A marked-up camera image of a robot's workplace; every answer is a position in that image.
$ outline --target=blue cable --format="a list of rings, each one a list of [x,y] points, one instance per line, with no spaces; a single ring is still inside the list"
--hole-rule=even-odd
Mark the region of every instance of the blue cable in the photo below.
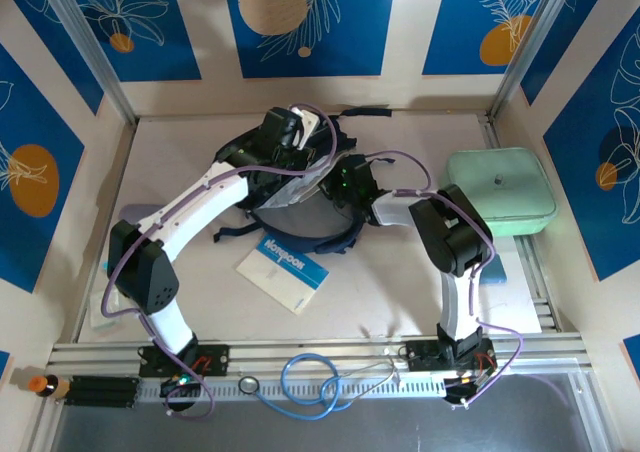
[[[293,394],[291,394],[291,392],[289,392],[289,388],[287,387],[287,374],[289,373],[289,369],[293,367],[295,364],[297,364],[298,362],[303,360],[315,360],[316,362],[322,362],[327,367],[329,367],[329,369],[331,370],[331,373],[333,374],[332,377],[329,377],[327,380],[324,381],[324,383],[322,384],[322,387],[320,388],[320,393],[318,397],[315,399],[300,399],[294,396]],[[344,404],[338,405],[338,394],[340,392],[341,378],[342,377],[338,373],[338,369],[336,369],[335,365],[333,365],[333,362],[331,362],[327,357],[324,357],[318,354],[300,354],[300,355],[296,355],[293,359],[291,359],[289,362],[285,364],[284,368],[282,369],[282,375],[280,375],[280,385],[282,386],[284,395],[286,395],[286,397],[294,404],[298,404],[298,405],[322,404],[324,406],[323,412],[320,412],[319,414],[316,414],[316,415],[297,414],[295,412],[291,412],[289,410],[283,409],[282,407],[274,404],[269,399],[267,399],[264,395],[262,395],[260,393],[260,390],[256,391],[255,395],[264,404],[268,405],[276,412],[280,412],[281,414],[286,415],[287,417],[290,417],[292,419],[320,420],[320,419],[324,419],[331,412],[345,410],[347,407],[349,407],[353,403],[353,401],[349,401],[349,402],[345,402]],[[329,400],[327,398],[327,389],[331,385],[335,385],[335,393],[331,398],[331,400]]]

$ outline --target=coiled blue cable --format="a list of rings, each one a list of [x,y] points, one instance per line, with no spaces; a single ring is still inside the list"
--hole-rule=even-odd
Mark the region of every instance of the coiled blue cable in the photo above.
[[[331,370],[331,373],[333,374],[332,377],[329,377],[327,380],[324,381],[324,383],[322,384],[322,387],[320,388],[320,393],[318,397],[315,399],[300,399],[295,395],[293,395],[291,392],[289,392],[289,388],[287,387],[287,374],[289,373],[289,369],[293,367],[295,364],[297,364],[298,362],[301,362],[303,360],[314,360],[316,362],[321,362],[325,364],[327,367],[329,367],[329,369]],[[262,395],[259,389],[255,392],[255,396],[258,397],[264,404],[268,405],[276,412],[280,412],[282,415],[286,415],[287,417],[290,417],[292,419],[309,420],[309,421],[320,420],[320,419],[324,419],[331,412],[345,410],[353,403],[353,401],[349,401],[349,402],[345,402],[344,404],[338,405],[341,378],[342,376],[340,376],[340,374],[338,373],[338,369],[336,369],[336,366],[333,365],[333,362],[331,362],[327,357],[324,357],[318,354],[300,354],[300,355],[296,355],[293,359],[291,359],[289,362],[285,364],[284,368],[282,369],[282,374],[280,375],[280,385],[282,386],[284,395],[294,404],[298,404],[298,405],[321,404],[324,406],[323,412],[320,412],[319,414],[316,414],[316,415],[297,414],[295,412],[291,412],[290,410],[283,409],[282,407],[276,405],[275,403],[267,399],[264,395]],[[331,385],[335,385],[335,393],[331,399],[328,399],[327,398],[328,389]]]

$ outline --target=white tabletop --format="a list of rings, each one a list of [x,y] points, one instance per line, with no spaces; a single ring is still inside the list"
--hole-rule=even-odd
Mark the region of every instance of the white tabletop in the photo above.
[[[216,151],[262,121],[261,115],[143,120],[126,167],[112,223],[131,204],[166,204],[198,179]],[[485,148],[475,115],[394,113],[393,118],[341,119],[358,138],[358,150],[400,149],[412,153],[436,180],[458,150]],[[423,187],[424,176],[405,160],[375,168],[382,188]],[[232,208],[199,233],[174,263],[180,281],[178,303],[201,340],[277,340],[433,335],[440,316],[440,273],[431,264],[415,229],[365,226],[345,255],[314,255],[329,276],[300,315],[294,315],[236,272],[261,238],[259,232],[214,244],[221,226],[245,220]],[[540,324],[513,239],[496,240],[507,283],[480,288],[481,317],[522,333]],[[105,244],[103,260],[106,260]],[[96,297],[106,275],[98,273]],[[126,299],[120,298],[124,306]],[[90,307],[96,307],[91,301]],[[137,320],[95,327],[88,314],[81,342],[145,340]]]

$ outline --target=container lid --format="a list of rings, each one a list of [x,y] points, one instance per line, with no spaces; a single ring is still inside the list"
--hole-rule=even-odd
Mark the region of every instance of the container lid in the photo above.
[[[528,149],[457,152],[449,157],[447,173],[485,220],[531,220],[556,214],[549,180]]]
[[[27,387],[31,392],[38,393],[38,392],[42,392],[44,389],[47,388],[47,383],[48,382],[46,377],[43,377],[41,375],[36,375],[35,377],[31,378]]]

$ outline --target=mint green container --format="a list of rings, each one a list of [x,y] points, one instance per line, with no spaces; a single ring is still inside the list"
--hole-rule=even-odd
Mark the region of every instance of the mint green container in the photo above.
[[[528,149],[457,152],[447,161],[446,182],[462,189],[494,237],[540,232],[557,214],[551,185]]]

